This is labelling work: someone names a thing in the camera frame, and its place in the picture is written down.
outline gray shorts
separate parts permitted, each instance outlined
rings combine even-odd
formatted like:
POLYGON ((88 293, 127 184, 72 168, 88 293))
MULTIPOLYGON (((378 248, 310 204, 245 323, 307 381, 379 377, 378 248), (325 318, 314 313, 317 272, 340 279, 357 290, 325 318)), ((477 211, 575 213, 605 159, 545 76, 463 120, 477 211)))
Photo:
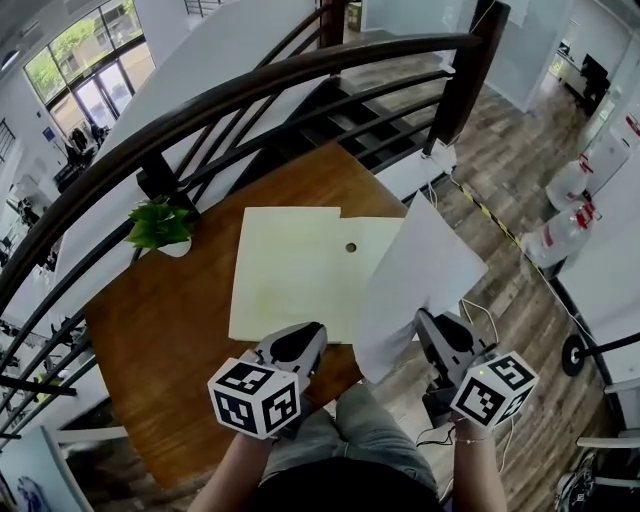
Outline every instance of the gray shorts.
POLYGON ((437 494, 427 461, 361 384, 340 396, 335 421, 320 409, 302 424, 294 441, 280 440, 269 457, 262 482, 287 469, 330 457, 385 464, 437 494))

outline yellow black tape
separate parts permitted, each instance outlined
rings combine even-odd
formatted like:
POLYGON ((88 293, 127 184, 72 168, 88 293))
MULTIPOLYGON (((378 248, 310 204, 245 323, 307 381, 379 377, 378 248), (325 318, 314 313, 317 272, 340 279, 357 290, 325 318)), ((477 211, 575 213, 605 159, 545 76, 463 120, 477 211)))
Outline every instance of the yellow black tape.
POLYGON ((529 261, 529 263, 531 263, 534 268, 539 272, 540 269, 538 267, 538 265, 536 265, 533 261, 531 261, 531 259, 529 258, 529 256, 527 256, 527 254, 524 252, 524 250, 522 249, 522 244, 520 243, 520 240, 518 239, 518 237, 516 235, 514 235, 511 230, 498 218, 496 217, 493 213, 491 213, 491 210, 489 210, 489 208, 487 208, 484 204, 482 204, 480 201, 478 201, 475 197, 473 197, 473 194, 471 194, 471 192, 469 192, 466 188, 464 188, 462 185, 460 185, 459 183, 451 180, 451 182, 458 187, 458 189, 460 189, 460 192, 462 192, 464 194, 464 196, 471 201, 473 204, 475 204, 478 208, 480 208, 480 210, 482 211, 482 213, 484 213, 489 219, 491 219, 491 221, 498 226, 502 232, 505 234, 505 236, 507 238, 509 238, 514 244, 516 244, 518 246, 518 249, 520 249, 520 251, 522 252, 522 254, 524 254, 525 258, 527 258, 527 260, 529 261))

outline bottle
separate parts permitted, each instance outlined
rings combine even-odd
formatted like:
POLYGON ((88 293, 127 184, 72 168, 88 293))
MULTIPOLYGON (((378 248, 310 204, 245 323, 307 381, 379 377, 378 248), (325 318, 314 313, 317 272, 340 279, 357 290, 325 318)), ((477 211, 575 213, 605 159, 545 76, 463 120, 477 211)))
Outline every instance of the bottle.
POLYGON ((589 167, 587 157, 584 155, 580 155, 579 160, 572 160, 560 169, 545 187, 553 207, 562 211, 572 202, 579 200, 587 189, 589 174, 593 174, 593 169, 589 167))
POLYGON ((522 248, 540 268, 548 268, 579 251, 589 239, 593 219, 599 219, 593 203, 576 201, 532 233, 522 237, 522 248))

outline person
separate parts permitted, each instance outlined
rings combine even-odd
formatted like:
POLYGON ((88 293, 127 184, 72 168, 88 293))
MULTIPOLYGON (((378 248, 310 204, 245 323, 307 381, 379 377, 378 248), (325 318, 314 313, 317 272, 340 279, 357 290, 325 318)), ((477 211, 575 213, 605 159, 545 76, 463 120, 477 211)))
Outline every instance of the person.
MULTIPOLYGON (((454 417, 453 511, 506 512, 492 433, 454 417)), ((320 409, 295 440, 238 434, 189 512, 442 511, 427 461, 362 384, 320 409)))

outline black cable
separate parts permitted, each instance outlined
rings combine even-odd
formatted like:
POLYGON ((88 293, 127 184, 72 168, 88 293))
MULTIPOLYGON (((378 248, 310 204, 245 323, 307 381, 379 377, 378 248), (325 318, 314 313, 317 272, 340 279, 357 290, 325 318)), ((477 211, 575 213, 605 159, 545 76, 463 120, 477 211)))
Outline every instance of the black cable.
POLYGON ((451 434, 455 429, 456 429, 455 425, 449 429, 449 432, 447 433, 447 438, 444 441, 422 441, 421 443, 416 444, 416 446, 420 447, 420 446, 427 446, 430 444, 437 444, 439 446, 451 446, 453 445, 453 438, 451 437, 451 434))

